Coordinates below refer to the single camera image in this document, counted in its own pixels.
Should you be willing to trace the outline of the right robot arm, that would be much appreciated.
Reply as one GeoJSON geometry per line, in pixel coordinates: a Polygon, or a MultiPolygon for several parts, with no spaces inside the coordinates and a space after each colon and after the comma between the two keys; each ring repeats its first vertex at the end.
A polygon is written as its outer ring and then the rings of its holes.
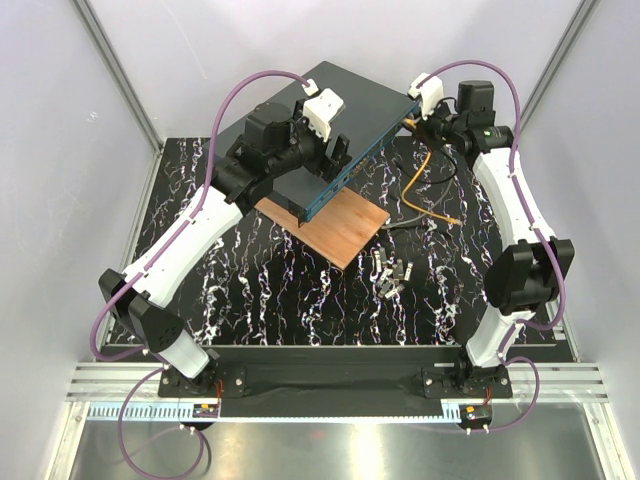
{"type": "Polygon", "coordinates": [[[509,384],[504,365],[520,332],[536,327],[534,316],[563,293],[573,261],[570,240],[561,240],[541,215],[523,178],[514,133],[495,123],[494,86],[463,81],[448,107],[442,81],[426,73],[408,89],[420,112],[414,136],[436,150],[452,147],[481,184],[499,228],[503,251],[484,276],[488,305],[475,333],[462,346],[443,387],[482,396],[509,384]]]}

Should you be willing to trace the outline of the teal network switch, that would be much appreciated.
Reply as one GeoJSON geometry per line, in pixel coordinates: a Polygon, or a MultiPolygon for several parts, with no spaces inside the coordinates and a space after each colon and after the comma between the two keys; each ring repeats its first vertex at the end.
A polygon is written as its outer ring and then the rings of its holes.
{"type": "Polygon", "coordinates": [[[345,102],[331,124],[328,143],[309,128],[302,115],[308,96],[294,82],[220,132],[212,145],[209,183],[242,213],[268,198],[299,224],[309,222],[393,139],[416,108],[408,97],[327,61],[305,76],[345,102]],[[316,162],[324,148],[332,152],[340,134],[350,140],[352,159],[333,181],[325,181],[316,175],[316,162]]]}

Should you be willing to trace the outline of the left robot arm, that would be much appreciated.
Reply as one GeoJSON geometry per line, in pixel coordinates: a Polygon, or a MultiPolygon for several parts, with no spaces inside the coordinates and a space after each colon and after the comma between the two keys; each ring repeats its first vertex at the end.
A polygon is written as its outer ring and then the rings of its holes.
{"type": "Polygon", "coordinates": [[[275,179],[305,168],[329,181],[349,163],[344,135],[332,151],[327,149],[332,123],[344,108],[344,101],[330,90],[297,101],[293,110],[278,103],[258,105],[174,224],[124,272],[108,269],[100,277],[107,312],[174,367],[193,395],[214,388],[215,361],[187,332],[184,321],[167,310],[168,303],[216,240],[272,193],[275,179]]]}

